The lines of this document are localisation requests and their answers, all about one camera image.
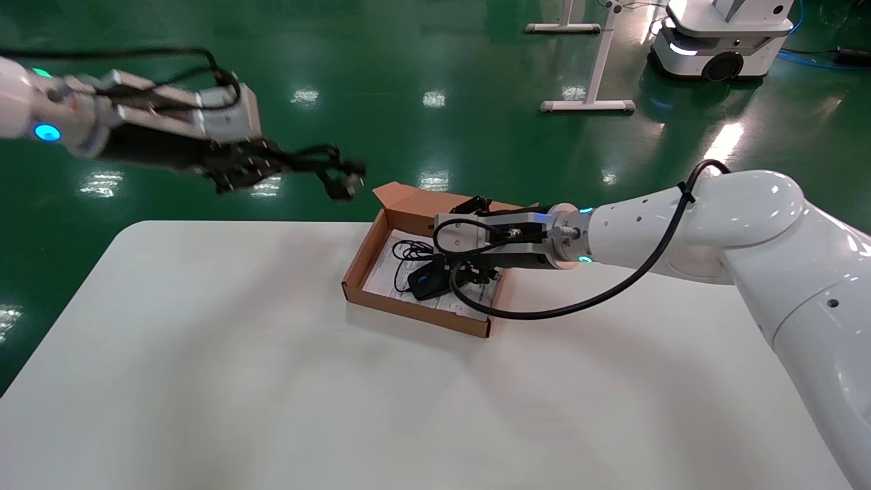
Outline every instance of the white robotic arm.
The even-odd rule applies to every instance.
[[[563,204],[539,216],[471,216],[508,230],[515,242],[463,260],[528,268],[536,263],[530,256],[543,256],[538,268],[568,269],[577,259],[592,259],[637,269],[662,240],[682,195],[673,187],[595,209]],[[865,325],[871,237],[807,202],[794,180],[775,172],[700,179],[692,196],[650,271],[734,283],[851,485],[871,488],[871,328]],[[448,244],[438,248],[450,255],[492,243],[493,230],[444,226],[459,217],[469,218],[436,217],[437,242]],[[524,243],[527,232],[510,232],[531,223],[542,223],[547,238],[533,233],[533,242]]]
[[[0,138],[29,138],[64,146],[78,157],[196,173],[211,179],[219,194],[278,172],[310,172],[331,199],[354,198],[365,164],[343,160],[331,145],[280,150],[260,132],[254,93],[232,73],[200,67],[174,79],[205,72],[224,85],[188,92],[118,70],[102,79],[51,77],[0,58]]]

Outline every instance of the cardboard box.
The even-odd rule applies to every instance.
[[[417,187],[405,186],[398,182],[390,182],[373,189],[375,196],[384,205],[378,212],[372,228],[363,239],[360,250],[351,262],[341,288],[345,298],[354,304],[368,306],[376,310],[387,311],[399,316],[413,318],[422,322],[432,323],[446,329],[456,330],[476,337],[490,336],[492,318],[483,322],[457,315],[450,311],[435,310],[420,304],[406,303],[387,296],[379,296],[363,290],[363,285],[369,273],[378,260],[378,255],[387,242],[390,231],[398,229],[414,235],[432,236],[433,220],[436,214],[449,213],[451,209],[469,200],[464,195],[433,192]],[[493,202],[490,210],[519,209],[519,206]],[[502,279],[493,297],[493,306],[497,307],[499,296],[505,281],[509,279],[509,271],[503,271]]]

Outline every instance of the glossy green epoxy floor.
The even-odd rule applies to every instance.
[[[805,23],[787,46],[871,48],[871,12],[846,0],[806,4]],[[618,17],[600,94],[632,98],[638,111],[542,114],[543,99],[583,96],[598,43],[523,34],[529,22],[553,21],[559,5],[8,0],[0,5],[0,44],[204,45],[256,91],[267,137],[288,149],[333,142],[368,161],[369,187],[398,180],[500,201],[595,206],[674,185],[707,155],[735,170],[790,174],[811,201],[871,229],[864,212],[871,204],[871,73],[777,60],[758,88],[665,80],[645,59],[650,22],[664,10],[644,7]],[[595,2],[581,10],[578,20],[604,21]],[[165,78],[198,62],[38,65],[53,73],[102,75],[118,67]],[[306,175],[219,197],[192,175],[76,160],[29,141],[0,142],[0,154],[0,393],[112,238],[137,221],[367,221],[379,207],[368,193],[332,204]]]

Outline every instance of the black cable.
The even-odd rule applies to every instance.
[[[168,111],[220,111],[237,105],[242,98],[242,89],[239,80],[232,73],[218,66],[215,56],[206,48],[198,48],[191,46],[168,46],[168,47],[145,47],[131,48],[126,50],[110,50],[110,51],[30,51],[30,50],[13,50],[9,48],[0,48],[0,57],[17,58],[17,59],[129,59],[129,58],[151,58],[160,56],[180,56],[180,55],[200,55],[208,61],[209,71],[212,72],[215,82],[218,86],[230,85],[233,88],[233,98],[224,104],[197,106],[193,104],[174,103],[154,107],[154,112]],[[195,74],[200,74],[200,68],[194,68],[189,71],[184,71],[172,78],[187,79]],[[142,89],[140,94],[147,94],[158,86],[169,85],[175,83],[172,81],[161,82],[152,87]],[[132,98],[134,92],[131,92],[128,98]]]
[[[485,248],[490,246],[490,245],[488,245],[487,247],[473,248],[471,250],[468,250],[468,251],[465,251],[462,253],[451,252],[449,250],[445,250],[444,248],[442,248],[442,245],[437,240],[438,232],[442,231],[442,229],[448,225],[455,225],[455,224],[456,225],[467,224],[467,225],[472,225],[472,226],[479,227],[479,228],[484,228],[487,231],[491,232],[493,235],[497,235],[497,236],[504,236],[505,235],[505,233],[501,229],[496,228],[495,226],[492,226],[492,225],[488,225],[486,223],[481,223],[480,221],[470,220],[468,218],[455,218],[453,220],[447,220],[444,223],[439,224],[439,226],[435,227],[435,229],[433,230],[433,245],[435,245],[435,247],[438,248],[439,252],[442,252],[443,254],[448,255],[448,256],[450,256],[450,255],[456,256],[456,255],[480,254],[484,251]]]
[[[191,110],[199,110],[199,111],[221,111],[223,109],[229,109],[237,105],[242,99],[242,87],[239,84],[239,80],[234,77],[232,73],[229,71],[224,71],[219,68],[225,80],[227,80],[230,86],[233,88],[233,98],[228,102],[219,105],[193,105],[193,104],[184,104],[181,102],[166,104],[166,105],[158,105],[154,107],[154,112],[168,112],[168,111],[191,111]]]
[[[408,245],[408,248],[402,251],[402,255],[396,253],[396,247],[400,245]],[[400,262],[427,262],[432,261],[436,258],[433,255],[433,248],[426,242],[419,242],[417,240],[400,240],[393,244],[393,248],[391,249],[391,253],[394,257],[399,259]],[[411,292],[411,288],[408,289],[400,289],[399,284],[396,282],[399,280],[399,269],[402,269],[402,264],[396,268],[396,272],[393,274],[393,288],[396,289],[398,293],[409,293]]]
[[[781,51],[792,53],[792,54],[826,54],[832,52],[838,52],[838,50],[824,50],[824,51],[801,51],[801,50],[790,50],[787,48],[780,48]]]
[[[20,59],[125,59],[189,54],[205,57],[209,66],[215,71],[216,77],[222,71],[211,51],[193,46],[145,47],[107,51],[31,51],[0,48],[0,56]]]
[[[652,2],[629,2],[629,3],[624,3],[624,4],[623,4],[623,6],[624,6],[626,9],[629,9],[629,10],[635,10],[635,9],[637,9],[637,8],[639,8],[639,7],[644,7],[644,6],[647,6],[647,5],[649,5],[649,6],[651,6],[651,7],[665,7],[665,3],[652,3]]]
[[[112,97],[112,98],[137,97],[137,96],[146,95],[148,93],[154,92],[155,90],[159,89],[162,86],[177,84],[178,82],[182,82],[182,81],[188,80],[190,78],[194,78],[197,75],[201,75],[203,73],[211,73],[212,71],[214,71],[214,70],[211,66],[197,66],[196,68],[191,68],[190,70],[185,70],[177,75],[173,75],[172,77],[167,78],[166,80],[164,80],[162,82],[158,82],[157,84],[154,84],[154,85],[147,87],[147,88],[138,89],[138,88],[133,88],[133,87],[129,87],[126,85],[119,85],[119,86],[115,86],[115,87],[112,87],[111,89],[106,89],[106,90],[97,89],[94,92],[94,94],[95,95],[104,95],[106,97]]]
[[[696,185],[696,180],[699,179],[702,171],[704,171],[708,167],[716,167],[723,174],[728,174],[730,170],[723,165],[722,163],[716,160],[705,160],[699,163],[690,173],[689,179],[686,180],[686,184],[683,182],[678,184],[678,188],[681,189],[682,195],[680,196],[680,200],[678,201],[678,206],[674,211],[674,216],[672,220],[668,224],[668,228],[665,229],[665,233],[662,236],[662,239],[659,240],[659,244],[657,244],[656,248],[647,257],[647,260],[641,264],[637,270],[635,270],[629,277],[625,278],[621,283],[617,284],[611,289],[606,290],[604,293],[598,294],[592,298],[586,299],[580,303],[570,304],[569,306],[564,306],[562,308],[556,308],[553,310],[545,310],[545,311],[507,311],[507,310],[498,310],[496,308],[491,308],[490,306],[485,306],[480,303],[476,303],[472,301],[471,298],[464,295],[460,290],[460,287],[456,283],[456,276],[460,269],[460,263],[456,262],[452,264],[450,275],[449,275],[449,286],[450,290],[462,301],[463,303],[468,304],[472,309],[480,311],[484,314],[490,316],[496,316],[500,318],[508,318],[509,320],[545,320],[548,318],[555,318],[557,316],[569,315],[570,313],[575,313],[580,310],[586,310],[592,306],[596,306],[597,304],[604,303],[614,296],[622,293],[626,289],[628,289],[632,284],[638,281],[644,274],[650,271],[653,268],[653,265],[659,260],[662,254],[665,252],[665,249],[668,247],[669,242],[672,240],[675,232],[678,229],[678,224],[680,223],[680,218],[683,216],[684,211],[686,210],[687,205],[690,202],[695,201],[690,192]]]

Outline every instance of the paper sheet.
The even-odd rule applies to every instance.
[[[394,286],[394,278],[396,284],[399,284],[402,288],[407,288],[408,275],[415,270],[418,270],[426,263],[400,261],[394,257],[392,252],[393,246],[400,240],[417,240],[419,242],[426,242],[430,245],[432,244],[432,239],[426,236],[412,235],[396,229],[392,230],[387,239],[387,243],[384,245],[384,248],[381,249],[381,254],[378,256],[378,262],[375,263],[372,272],[369,274],[369,278],[366,280],[366,285],[363,286],[364,291],[381,296],[390,296],[409,303],[422,304],[423,306],[435,308],[437,310],[453,311],[457,315],[467,316],[475,320],[484,321],[487,319],[487,315],[471,309],[465,303],[460,301],[454,293],[448,293],[426,301],[417,301],[411,293],[398,292]],[[394,275],[396,274],[397,267],[400,269],[399,274],[395,277]],[[463,292],[475,302],[491,306],[493,304],[493,296],[496,294],[496,286],[498,286],[500,279],[502,279],[502,275],[499,275],[495,280],[490,281],[487,284],[467,284],[463,286]]]

